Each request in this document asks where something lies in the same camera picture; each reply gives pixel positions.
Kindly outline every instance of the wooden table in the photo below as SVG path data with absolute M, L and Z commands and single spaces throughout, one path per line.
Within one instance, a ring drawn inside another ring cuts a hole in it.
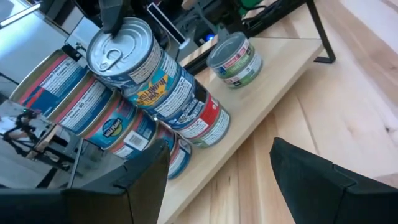
M 254 82 L 231 90 L 214 74 L 199 80 L 230 113 L 231 124 L 217 145 L 194 149 L 184 173 L 168 182 L 158 223 L 177 218 L 323 50 L 318 39 L 251 38 L 250 42 L 264 59 Z
M 269 160 L 276 136 L 398 187 L 398 89 L 392 66 L 397 66 L 397 54 L 389 47 L 395 42 L 381 38 L 397 36 L 387 29 L 395 20 L 382 1 L 316 2 L 337 61 L 312 63 L 174 224 L 293 224 Z M 390 25 L 367 20 L 369 10 Z M 318 32 L 308 9 L 301 7 L 259 37 L 308 39 Z M 204 70 L 196 78 L 206 83 L 215 77 Z

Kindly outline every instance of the can label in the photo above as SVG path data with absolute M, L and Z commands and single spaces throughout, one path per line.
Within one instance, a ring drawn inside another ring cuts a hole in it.
M 143 111 L 138 111 L 136 116 L 126 137 L 118 140 L 119 143 L 110 149 L 123 159 L 132 159 L 140 154 L 156 132 L 157 124 L 150 116 Z
M 116 151 L 113 152 L 113 154 L 119 156 L 122 159 L 125 159 L 128 155 L 130 155 L 133 152 L 133 149 L 130 148 L 129 146 L 122 146 Z
M 102 148 L 110 147 L 125 132 L 136 112 L 135 106 L 119 96 L 119 100 L 109 106 L 106 116 L 84 136 L 85 139 Z
M 162 61 L 149 82 L 129 100 L 138 107 L 146 109 L 155 106 L 174 87 L 177 72 L 180 66 L 167 54 L 163 54 Z
M 109 76 L 105 77 L 101 75 L 97 75 L 97 78 L 110 89 L 119 88 L 123 90 L 127 88 L 134 88 L 135 86 L 137 86 L 137 83 L 135 83 L 133 80 L 117 80 Z
M 187 139 L 196 138 L 207 132 L 215 123 L 221 106 L 216 99 L 208 94 L 208 100 L 201 115 L 188 127 L 178 131 Z
M 160 49 L 160 46 L 157 43 L 157 41 L 153 39 L 152 50 L 146 61 L 137 69 L 135 69 L 132 73 L 130 73 L 130 77 L 132 80 L 134 80 L 136 85 L 143 83 L 150 77 L 152 72 L 156 69 L 156 66 L 158 65 L 161 57 L 162 57 L 162 49 Z
M 209 132 L 198 139 L 190 139 L 190 142 L 200 148 L 210 147 L 224 136 L 228 126 L 229 114 L 225 110 L 221 110 L 220 117 Z
M 138 113 L 129 134 L 124 138 L 124 143 L 131 148 L 142 151 L 146 148 L 156 132 L 156 122 L 143 111 Z
M 187 167 L 191 157 L 191 147 L 184 140 L 179 139 L 172 151 L 167 178 L 173 179 L 179 176 Z
M 223 66 L 215 68 L 214 71 L 220 78 L 228 78 L 246 66 L 252 58 L 253 53 L 254 48 L 246 39 L 236 55 L 229 59 Z
M 230 88 L 247 85 L 257 76 L 261 65 L 262 58 L 258 53 L 255 53 L 253 59 L 245 69 L 243 69 L 241 72 L 231 78 L 223 79 L 223 81 Z
M 198 118 L 199 113 L 203 110 L 206 103 L 207 90 L 196 80 L 193 82 L 192 94 L 178 111 L 167 119 L 162 119 L 167 125 L 174 130 L 183 129 L 192 121 Z
M 170 117 L 170 115 L 177 112 L 183 103 L 191 96 L 191 91 L 194 85 L 194 77 L 190 75 L 185 69 L 181 68 L 181 73 L 175 87 L 170 90 L 170 93 L 164 97 L 163 102 L 161 102 L 156 107 L 148 108 L 148 113 L 156 116 L 157 118 L 163 120 Z
M 66 54 L 62 55 L 33 82 L 18 103 L 48 116 L 87 71 Z
M 54 121 L 73 133 L 80 134 L 101 113 L 111 95 L 110 89 L 95 77 L 91 77 Z
M 176 136 L 172 131 L 168 130 L 163 125 L 158 125 L 154 140 L 163 139 L 163 140 L 167 141 L 167 143 L 169 144 L 170 151 L 171 151 L 174 148 L 175 138 L 176 138 Z

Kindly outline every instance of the canned food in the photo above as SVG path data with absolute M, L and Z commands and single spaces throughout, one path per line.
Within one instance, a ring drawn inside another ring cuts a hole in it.
M 197 138 L 191 138 L 188 140 L 192 144 L 202 149 L 214 146 L 225 136 L 229 128 L 229 122 L 229 114 L 226 112 L 226 110 L 224 110 L 224 108 L 221 108 L 217 120 L 213 123 L 209 130 L 207 130 L 205 133 L 203 133 L 201 136 L 198 136 Z
M 194 78 L 167 53 L 147 83 L 136 92 L 124 91 L 124 96 L 148 113 L 160 118 L 178 110 L 189 96 Z
M 262 67 L 261 56 L 242 32 L 236 32 L 218 43 L 206 62 L 230 88 L 247 85 Z
M 140 154 L 154 137 L 157 123 L 143 111 L 138 110 L 137 115 L 127 127 L 127 130 L 110 147 L 104 148 L 113 154 L 131 159 Z
M 167 141 L 167 143 L 169 144 L 169 149 L 171 151 L 174 148 L 174 144 L 176 142 L 176 134 L 173 131 L 167 129 L 162 124 L 158 124 L 156 134 L 154 135 L 152 141 L 148 144 L 148 146 L 150 146 L 152 142 L 158 139 L 163 139 Z
M 183 105 L 174 114 L 161 120 L 174 130 L 183 129 L 198 118 L 207 99 L 207 90 L 194 79 L 192 92 Z
M 170 166 L 167 178 L 178 177 L 187 168 L 191 159 L 191 146 L 184 140 L 178 139 L 170 155 Z
M 186 128 L 177 130 L 192 144 L 206 148 L 220 141 L 229 128 L 229 114 L 220 103 L 207 92 L 206 103 L 196 119 Z
M 137 107 L 115 91 L 104 110 L 79 136 L 98 147 L 110 147 L 127 130 L 136 113 Z
M 162 50 L 149 25 L 124 18 L 114 37 L 101 29 L 87 48 L 87 65 L 107 84 L 120 89 L 144 83 L 160 62 Z
M 76 86 L 87 71 L 56 50 L 25 77 L 10 99 L 47 117 L 71 92 L 79 91 Z
M 80 134 L 104 110 L 112 94 L 89 72 L 47 119 Z

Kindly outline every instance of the pull tab lid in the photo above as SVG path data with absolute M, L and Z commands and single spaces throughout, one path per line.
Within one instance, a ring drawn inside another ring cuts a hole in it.
M 87 65 L 101 76 L 129 73 L 146 60 L 153 41 L 152 31 L 145 21 L 124 18 L 116 36 L 104 34 L 101 29 L 92 38 L 86 53 Z

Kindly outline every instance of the black metal stand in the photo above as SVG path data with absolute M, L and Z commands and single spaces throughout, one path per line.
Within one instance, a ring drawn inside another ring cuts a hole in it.
M 325 48 L 328 57 L 317 57 L 315 59 L 315 62 L 319 63 L 333 63 L 336 60 L 336 55 L 330 45 L 330 42 L 328 40 L 328 36 L 326 35 L 326 32 L 323 28 L 321 18 L 319 17 L 317 7 L 315 6 L 315 3 L 313 0 L 307 0 L 307 7 L 308 10 L 310 11 L 312 20 L 315 24 L 315 27 L 317 28 L 317 31 L 319 33 L 319 36 L 321 38 L 323 47 Z
M 315 27 L 317 28 L 317 31 L 321 38 L 322 44 L 328 54 L 328 57 L 317 57 L 315 59 L 315 62 L 333 63 L 336 60 L 336 56 L 329 43 L 328 37 L 323 28 L 320 16 L 313 0 L 291 0 L 290 2 L 286 0 L 277 0 L 273 2 L 270 6 L 268 6 L 267 9 L 263 10 L 256 17 L 253 17 L 253 19 L 248 21 L 248 29 L 244 29 L 246 36 L 248 38 L 255 37 L 263 30 L 280 21 L 282 18 L 289 15 L 291 12 L 293 12 L 303 4 L 307 4 L 308 10 L 310 11 Z M 236 19 L 234 23 L 240 26 L 242 25 L 242 21 L 240 18 Z M 204 70 L 207 67 L 206 59 L 209 56 L 211 50 L 213 50 L 213 47 L 214 46 L 203 52 L 197 58 L 184 66 L 184 68 L 193 75 L 196 75 L 197 73 Z

